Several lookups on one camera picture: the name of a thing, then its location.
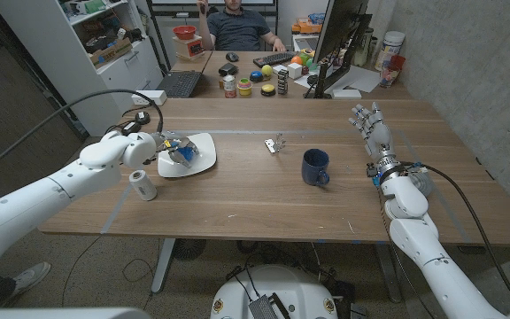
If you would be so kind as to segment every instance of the navy blue mug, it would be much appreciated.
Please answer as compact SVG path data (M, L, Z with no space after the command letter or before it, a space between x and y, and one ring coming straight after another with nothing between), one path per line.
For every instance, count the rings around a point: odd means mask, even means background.
M329 156L324 151L311 149L305 152L302 158L302 179L305 183L315 186L326 185L329 182L328 168Z

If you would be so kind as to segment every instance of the wooden table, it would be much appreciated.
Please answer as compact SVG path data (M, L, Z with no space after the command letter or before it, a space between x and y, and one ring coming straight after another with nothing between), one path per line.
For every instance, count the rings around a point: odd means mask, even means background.
M275 54L276 52L271 51L239 51L236 52L239 60L233 62L239 68L238 73L236 74L236 79L239 80L241 78L249 78L249 75L252 71L260 70L257 66L253 64L253 60L255 58L265 57L267 55ZM209 51L206 52L202 58L199 58L195 61L188 61L183 58L179 58L178 62L172 68L172 71L202 71L203 77L198 82L196 88L194 89L193 97L209 97L209 98L222 98L224 97L223 89L220 89L219 81L221 80L221 76L218 73L220 67L228 63L226 60L226 51ZM276 74L273 74L273 77L270 81L253 83L252 93L250 96L244 97L240 96L238 93L238 97L240 98L303 98L303 95L308 91L307 88L302 85L298 85L294 83L292 79L289 78L289 93L287 95L279 95L276 94L273 97L263 97L260 94L261 87L265 84L273 84L276 87L277 77ZM371 93L361 92L361 96L363 99L413 99L411 95L406 90L405 86L402 82L394 83L390 88L384 89L381 87L375 88Z
M150 202L130 191L109 235L376 243L388 241L375 187L365 176L363 140L347 118L357 103L297 99L169 99L165 129L212 134L218 159L204 173L179 179L145 167L158 196ZM477 164L437 112L421 101L382 101L398 158L421 160L453 178L479 215L489 240L510 245L510 198ZM158 116L151 112L153 131ZM271 155L263 141L283 132L286 148ZM301 178L302 154L320 148L330 157L330 183L323 188ZM39 226L44 233L98 234L128 188L132 169L123 167L117 186L72 203ZM444 244L481 244L471 215L456 190L430 174L437 190L429 213Z

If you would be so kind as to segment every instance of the sneaker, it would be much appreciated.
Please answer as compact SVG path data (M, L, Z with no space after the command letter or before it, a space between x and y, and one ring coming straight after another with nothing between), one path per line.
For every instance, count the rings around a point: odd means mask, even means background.
M43 261L23 271L20 275L14 277L15 291L11 298L20 295L23 292L33 288L36 284L40 283L50 271L50 264Z

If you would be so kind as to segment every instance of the red object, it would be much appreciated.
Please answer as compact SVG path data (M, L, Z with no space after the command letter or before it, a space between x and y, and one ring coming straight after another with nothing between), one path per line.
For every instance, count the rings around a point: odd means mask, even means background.
M405 57L402 57L402 56L392 56L390 58L390 63L393 65L393 66L396 66L398 67L399 69L403 69L403 65L405 64L405 60L406 58Z
M181 40L190 40L194 37L196 27L194 26L178 26L173 28L174 34Z
M302 58L300 58L299 56L296 56L296 57L292 58L290 63L296 63L296 64L299 64L302 66Z

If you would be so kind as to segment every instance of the man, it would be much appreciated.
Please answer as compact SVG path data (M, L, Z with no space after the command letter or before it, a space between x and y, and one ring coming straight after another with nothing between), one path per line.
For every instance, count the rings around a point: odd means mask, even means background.
M281 39L274 35L260 13L244 10L241 0L225 0L223 12L208 13L208 0L197 0L200 10L200 35L206 50L259 51L259 38L273 46L273 51L286 51Z

